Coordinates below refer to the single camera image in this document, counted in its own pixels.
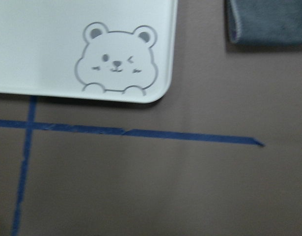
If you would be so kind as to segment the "grey folded cloth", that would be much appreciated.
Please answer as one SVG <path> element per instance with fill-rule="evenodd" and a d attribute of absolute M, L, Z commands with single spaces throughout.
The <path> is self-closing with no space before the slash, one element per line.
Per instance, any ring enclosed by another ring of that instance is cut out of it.
<path fill-rule="evenodd" d="M 227 0 L 231 43 L 302 45 L 302 0 Z"/>

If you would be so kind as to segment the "cream bear tray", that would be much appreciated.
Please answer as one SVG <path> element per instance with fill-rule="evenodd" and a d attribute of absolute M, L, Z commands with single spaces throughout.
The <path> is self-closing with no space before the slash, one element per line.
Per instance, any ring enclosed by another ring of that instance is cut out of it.
<path fill-rule="evenodd" d="M 0 93 L 151 103 L 172 78 L 176 0 L 0 0 Z"/>

